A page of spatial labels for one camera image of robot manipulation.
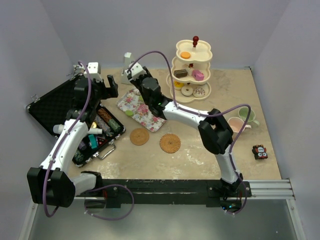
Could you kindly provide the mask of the yellow glazed donut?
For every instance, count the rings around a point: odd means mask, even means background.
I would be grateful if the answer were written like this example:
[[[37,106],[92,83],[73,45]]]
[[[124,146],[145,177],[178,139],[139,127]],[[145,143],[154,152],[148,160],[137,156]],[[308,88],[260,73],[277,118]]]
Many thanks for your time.
[[[182,82],[178,82],[178,81],[174,81],[174,89],[175,90],[181,90],[183,88],[183,86],[185,85],[184,83]]]

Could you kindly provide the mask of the chocolate striped cake bar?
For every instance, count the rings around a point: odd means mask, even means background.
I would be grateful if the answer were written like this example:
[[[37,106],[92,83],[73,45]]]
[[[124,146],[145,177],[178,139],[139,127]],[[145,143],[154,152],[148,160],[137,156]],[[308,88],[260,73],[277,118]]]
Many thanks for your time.
[[[176,77],[176,78],[184,78],[188,75],[188,71],[186,69],[179,69],[179,70],[175,70],[173,72],[173,75]]]

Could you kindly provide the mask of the cream plain donut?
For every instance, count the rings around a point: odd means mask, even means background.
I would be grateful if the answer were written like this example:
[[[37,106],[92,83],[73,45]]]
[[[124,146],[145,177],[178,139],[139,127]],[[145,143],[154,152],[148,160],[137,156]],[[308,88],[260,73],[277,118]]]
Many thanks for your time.
[[[184,85],[181,88],[181,93],[186,97],[189,97],[189,96],[193,95],[193,91],[194,90],[190,85]]]

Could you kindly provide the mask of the cream cake slice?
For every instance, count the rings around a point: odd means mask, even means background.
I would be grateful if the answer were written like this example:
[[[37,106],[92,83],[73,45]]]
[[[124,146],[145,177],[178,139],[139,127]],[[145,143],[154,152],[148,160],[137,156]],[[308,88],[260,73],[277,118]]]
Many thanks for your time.
[[[186,71],[187,71],[189,74],[191,74],[192,71],[193,71],[193,69],[192,69],[191,67],[187,66],[187,67],[186,67]]]

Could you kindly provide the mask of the orange macaron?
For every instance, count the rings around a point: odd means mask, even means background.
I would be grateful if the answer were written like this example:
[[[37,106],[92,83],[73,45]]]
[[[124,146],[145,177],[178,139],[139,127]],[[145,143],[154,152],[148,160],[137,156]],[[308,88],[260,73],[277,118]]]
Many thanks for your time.
[[[191,54],[187,51],[183,51],[180,53],[180,57],[183,59],[189,59],[191,57]]]

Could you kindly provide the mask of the pink cake slice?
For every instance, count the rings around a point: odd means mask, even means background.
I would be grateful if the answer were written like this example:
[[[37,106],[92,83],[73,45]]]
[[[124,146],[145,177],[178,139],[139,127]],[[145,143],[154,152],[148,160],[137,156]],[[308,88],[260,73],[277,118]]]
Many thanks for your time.
[[[191,75],[198,82],[203,81],[205,78],[204,74],[198,69],[193,70]]]

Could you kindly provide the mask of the sprinkled white donut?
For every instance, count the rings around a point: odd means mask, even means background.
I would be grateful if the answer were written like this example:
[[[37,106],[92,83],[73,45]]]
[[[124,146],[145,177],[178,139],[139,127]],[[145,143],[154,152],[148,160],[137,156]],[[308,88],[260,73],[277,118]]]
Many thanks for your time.
[[[203,98],[206,95],[206,91],[202,87],[196,87],[193,89],[193,96],[196,98]]]

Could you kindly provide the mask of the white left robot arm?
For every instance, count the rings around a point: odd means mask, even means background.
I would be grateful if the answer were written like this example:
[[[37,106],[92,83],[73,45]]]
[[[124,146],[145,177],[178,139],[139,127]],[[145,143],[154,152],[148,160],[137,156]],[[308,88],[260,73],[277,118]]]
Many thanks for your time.
[[[83,171],[70,178],[67,173],[81,141],[89,136],[89,129],[101,106],[101,100],[118,97],[118,85],[112,75],[107,76],[109,87],[93,79],[88,95],[88,79],[78,74],[43,95],[27,107],[28,113],[57,141],[39,167],[27,172],[31,198],[36,204],[67,208],[74,197],[84,192],[99,196],[104,190],[100,173]],[[81,115],[87,98],[86,110]]]

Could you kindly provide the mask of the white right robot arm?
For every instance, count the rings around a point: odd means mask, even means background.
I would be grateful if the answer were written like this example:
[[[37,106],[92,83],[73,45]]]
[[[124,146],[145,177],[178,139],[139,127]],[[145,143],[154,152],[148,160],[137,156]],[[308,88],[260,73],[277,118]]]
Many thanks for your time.
[[[218,109],[209,112],[177,104],[164,96],[158,80],[143,68],[136,75],[125,71],[126,78],[142,95],[148,110],[158,118],[183,123],[199,131],[203,146],[214,154],[221,172],[223,192],[230,197],[241,190],[243,177],[233,157],[233,130]]]

